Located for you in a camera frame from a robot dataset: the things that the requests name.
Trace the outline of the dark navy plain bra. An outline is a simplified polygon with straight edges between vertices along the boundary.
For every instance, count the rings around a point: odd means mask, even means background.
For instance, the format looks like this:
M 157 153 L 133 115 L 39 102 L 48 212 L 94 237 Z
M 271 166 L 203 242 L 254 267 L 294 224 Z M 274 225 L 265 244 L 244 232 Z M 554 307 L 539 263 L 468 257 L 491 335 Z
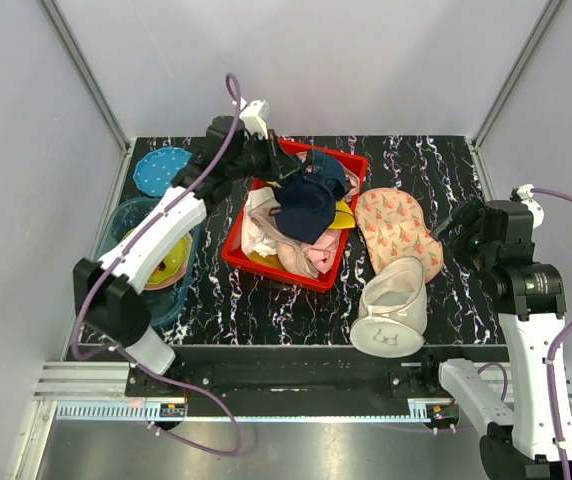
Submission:
M 333 223 L 336 199 L 320 175 L 302 174 L 272 191 L 278 206 L 271 215 L 284 236 L 314 244 Z

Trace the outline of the white mesh laundry bag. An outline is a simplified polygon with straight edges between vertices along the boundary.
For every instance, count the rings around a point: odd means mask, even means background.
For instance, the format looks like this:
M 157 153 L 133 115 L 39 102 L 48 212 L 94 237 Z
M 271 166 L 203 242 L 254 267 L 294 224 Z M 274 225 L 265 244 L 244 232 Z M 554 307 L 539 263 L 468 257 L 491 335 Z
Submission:
M 427 292 L 424 268 L 414 257 L 401 257 L 363 288 L 358 318 L 350 327 L 353 347 L 380 358 L 402 358 L 424 345 Z

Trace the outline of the navy blue lace bra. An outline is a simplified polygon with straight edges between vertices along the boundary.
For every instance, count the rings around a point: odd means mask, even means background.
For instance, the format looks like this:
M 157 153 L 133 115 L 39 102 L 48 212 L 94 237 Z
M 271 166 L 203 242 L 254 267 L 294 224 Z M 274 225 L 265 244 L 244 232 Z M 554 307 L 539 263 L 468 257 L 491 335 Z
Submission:
M 316 175 L 324 185 L 335 195 L 341 198 L 347 193 L 347 179 L 341 163 L 320 150 L 308 150 L 297 154 L 307 174 Z

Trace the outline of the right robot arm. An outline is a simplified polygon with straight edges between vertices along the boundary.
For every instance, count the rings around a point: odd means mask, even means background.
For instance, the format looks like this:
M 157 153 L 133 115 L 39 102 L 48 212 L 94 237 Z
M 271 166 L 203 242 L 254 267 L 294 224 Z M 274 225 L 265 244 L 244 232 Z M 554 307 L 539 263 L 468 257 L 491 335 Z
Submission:
M 479 435 L 490 479 L 572 479 L 572 409 L 562 346 L 569 325 L 558 269 L 535 261 L 543 210 L 532 199 L 467 198 L 432 232 L 472 268 L 491 297 L 508 349 L 513 401 L 506 404 L 462 358 L 420 371 L 432 396 L 447 392 Z

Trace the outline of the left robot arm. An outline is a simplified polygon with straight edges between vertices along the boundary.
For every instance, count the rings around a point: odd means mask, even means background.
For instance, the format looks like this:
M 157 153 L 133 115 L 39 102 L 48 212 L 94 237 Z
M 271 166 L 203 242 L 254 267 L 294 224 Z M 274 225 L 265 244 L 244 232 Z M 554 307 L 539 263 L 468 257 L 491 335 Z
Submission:
M 83 258 L 73 269 L 76 320 L 111 339 L 129 362 L 148 370 L 147 384 L 162 396 L 181 386 L 173 349 L 153 330 L 141 297 L 155 268 L 232 191 L 235 181 L 280 181 L 300 163 L 280 146 L 258 113 L 215 118 L 187 165 L 134 230 L 99 260 Z

